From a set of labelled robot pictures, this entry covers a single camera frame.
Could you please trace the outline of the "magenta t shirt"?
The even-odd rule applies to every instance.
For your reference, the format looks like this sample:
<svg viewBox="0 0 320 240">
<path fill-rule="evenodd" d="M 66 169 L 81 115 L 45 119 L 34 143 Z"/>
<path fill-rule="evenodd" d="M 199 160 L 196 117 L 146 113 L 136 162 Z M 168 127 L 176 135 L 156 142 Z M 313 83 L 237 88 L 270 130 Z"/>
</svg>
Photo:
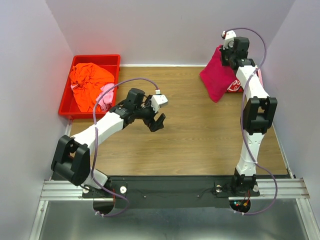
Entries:
<svg viewBox="0 0 320 240">
<path fill-rule="evenodd" d="M 200 72 L 199 76 L 203 82 L 210 99 L 217 103 L 227 92 L 230 85 L 237 81 L 234 71 L 229 66 L 223 66 L 222 53 L 219 45 L 208 64 Z"/>
</svg>

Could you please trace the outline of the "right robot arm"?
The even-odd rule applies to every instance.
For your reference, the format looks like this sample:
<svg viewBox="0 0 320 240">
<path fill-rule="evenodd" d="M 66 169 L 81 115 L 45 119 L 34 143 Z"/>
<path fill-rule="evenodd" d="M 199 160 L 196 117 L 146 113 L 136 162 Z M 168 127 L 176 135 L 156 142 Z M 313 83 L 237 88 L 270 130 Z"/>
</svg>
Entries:
<svg viewBox="0 0 320 240">
<path fill-rule="evenodd" d="M 233 30 L 222 34 L 220 48 L 222 65 L 230 67 L 243 89 L 240 126 L 243 144 L 239 162 L 230 182 L 235 195 L 257 191 L 258 155 L 262 140 L 272 126 L 278 101 L 265 91 L 258 76 L 259 67 L 248 57 L 250 41 Z"/>
</svg>

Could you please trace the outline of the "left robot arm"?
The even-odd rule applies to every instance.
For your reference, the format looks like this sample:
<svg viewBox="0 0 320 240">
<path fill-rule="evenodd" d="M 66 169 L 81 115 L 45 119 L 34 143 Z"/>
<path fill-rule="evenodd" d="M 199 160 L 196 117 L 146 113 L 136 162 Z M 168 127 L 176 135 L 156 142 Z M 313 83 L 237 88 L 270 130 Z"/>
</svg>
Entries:
<svg viewBox="0 0 320 240">
<path fill-rule="evenodd" d="M 164 128 L 165 114 L 155 116 L 169 103 L 167 97 L 156 90 L 154 95 L 132 88 L 126 99 L 112 107 L 100 120 L 73 136 L 63 135 L 57 142 L 51 170 L 75 186 L 90 186 L 100 197 L 111 193 L 109 178 L 95 169 L 98 146 L 113 134 L 123 130 L 135 120 L 142 120 L 151 132 Z"/>
</svg>

